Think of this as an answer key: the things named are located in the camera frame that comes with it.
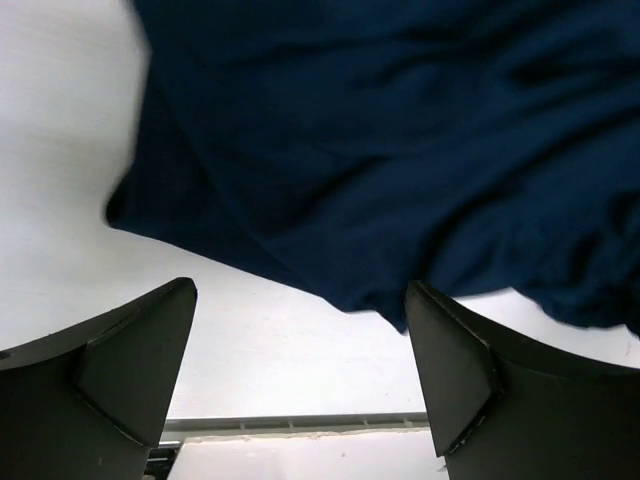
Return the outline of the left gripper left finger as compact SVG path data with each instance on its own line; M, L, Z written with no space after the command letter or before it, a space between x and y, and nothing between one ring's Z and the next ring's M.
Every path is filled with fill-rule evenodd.
M174 279L1 353L4 479L140 479L159 445L197 289Z

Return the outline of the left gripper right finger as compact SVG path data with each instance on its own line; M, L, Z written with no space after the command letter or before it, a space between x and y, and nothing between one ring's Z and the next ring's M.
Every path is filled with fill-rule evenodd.
M455 480L636 480L639 373L543 344L412 283L436 454Z

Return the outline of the navy blue shorts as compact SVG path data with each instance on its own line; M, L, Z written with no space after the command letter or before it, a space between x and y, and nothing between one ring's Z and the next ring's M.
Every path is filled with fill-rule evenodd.
M116 229L405 330L407 285L639 329L635 1L136 1Z

